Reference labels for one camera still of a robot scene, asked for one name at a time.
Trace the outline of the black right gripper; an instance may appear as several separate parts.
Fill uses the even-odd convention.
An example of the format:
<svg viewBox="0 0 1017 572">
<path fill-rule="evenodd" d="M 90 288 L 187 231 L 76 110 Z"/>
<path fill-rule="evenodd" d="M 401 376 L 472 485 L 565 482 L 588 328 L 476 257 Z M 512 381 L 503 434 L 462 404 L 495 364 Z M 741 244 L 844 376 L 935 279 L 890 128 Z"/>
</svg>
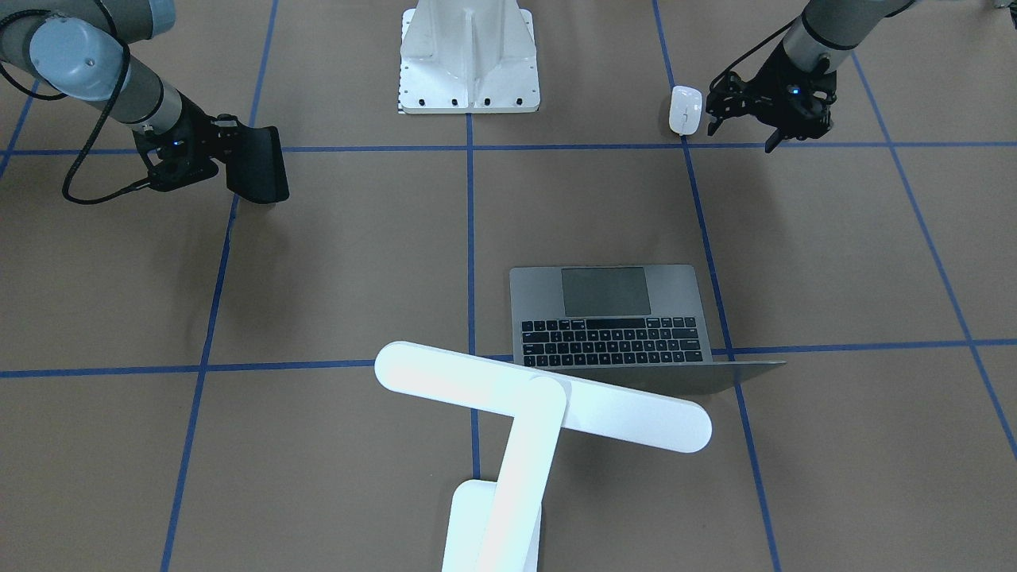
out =
<svg viewBox="0 0 1017 572">
<path fill-rule="evenodd" d="M 166 133 L 152 128 L 134 133 L 137 153 L 145 164 L 145 177 L 136 189 L 169 192 L 213 178 L 226 165 L 238 137 L 239 120 L 230 114 L 210 116 L 185 111 Z"/>
</svg>

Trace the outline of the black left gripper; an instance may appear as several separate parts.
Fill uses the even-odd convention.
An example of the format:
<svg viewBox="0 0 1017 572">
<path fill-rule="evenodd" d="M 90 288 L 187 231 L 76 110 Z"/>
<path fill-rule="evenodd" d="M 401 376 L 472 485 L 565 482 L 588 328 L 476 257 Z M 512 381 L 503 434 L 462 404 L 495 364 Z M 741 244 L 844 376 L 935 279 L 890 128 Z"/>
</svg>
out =
<svg viewBox="0 0 1017 572">
<path fill-rule="evenodd" d="M 811 71 L 784 61 L 768 61 L 750 80 L 730 70 L 709 85 L 707 135 L 712 137 L 728 119 L 744 115 L 775 128 L 765 152 L 795 139 L 795 135 L 825 135 L 833 126 L 832 105 L 837 101 L 837 73 L 822 60 Z"/>
</svg>

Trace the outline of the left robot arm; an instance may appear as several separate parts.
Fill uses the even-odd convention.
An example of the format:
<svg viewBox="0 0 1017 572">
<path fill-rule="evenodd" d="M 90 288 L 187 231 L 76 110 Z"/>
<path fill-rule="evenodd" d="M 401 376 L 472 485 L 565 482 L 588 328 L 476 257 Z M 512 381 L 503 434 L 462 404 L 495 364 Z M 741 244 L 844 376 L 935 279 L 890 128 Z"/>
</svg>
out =
<svg viewBox="0 0 1017 572">
<path fill-rule="evenodd" d="M 778 28 L 727 66 L 709 87 L 704 110 L 708 135 L 729 119 L 751 116 L 773 134 L 765 152 L 788 140 L 820 140 L 832 128 L 837 69 L 884 19 L 911 1 L 810 1 L 796 19 Z"/>
</svg>

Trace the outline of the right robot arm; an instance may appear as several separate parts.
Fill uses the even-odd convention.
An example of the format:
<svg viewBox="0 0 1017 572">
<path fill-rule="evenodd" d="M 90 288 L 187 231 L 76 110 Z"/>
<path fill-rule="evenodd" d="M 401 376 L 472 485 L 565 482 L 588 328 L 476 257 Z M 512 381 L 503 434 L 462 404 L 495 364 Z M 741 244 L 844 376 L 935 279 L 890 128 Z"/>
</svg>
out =
<svg viewBox="0 0 1017 572">
<path fill-rule="evenodd" d="M 109 119 L 132 130 L 146 175 L 115 198 L 142 188 L 174 191 L 203 181 L 219 166 L 232 169 L 244 137 L 236 117 L 207 115 L 131 54 L 130 46 L 171 28 L 172 1 L 4 1 L 2 66 L 14 66 L 53 93 L 27 85 L 37 100 L 73 98 L 98 109 L 99 118 L 64 177 L 63 198 Z"/>
</svg>

